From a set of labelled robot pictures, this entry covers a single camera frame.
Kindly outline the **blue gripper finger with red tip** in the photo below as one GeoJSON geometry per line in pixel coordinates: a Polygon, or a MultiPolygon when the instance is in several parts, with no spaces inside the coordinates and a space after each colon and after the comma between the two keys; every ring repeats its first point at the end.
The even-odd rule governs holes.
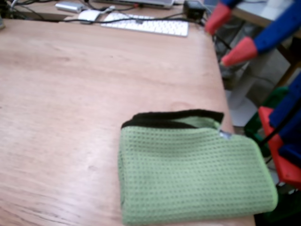
{"type": "Polygon", "coordinates": [[[220,0],[205,23],[205,31],[210,35],[225,24],[231,17],[232,10],[242,0],[220,0]]]}
{"type": "Polygon", "coordinates": [[[254,39],[244,37],[221,59],[223,66],[232,66],[267,53],[293,35],[301,26],[301,8],[288,7],[254,39]]]}

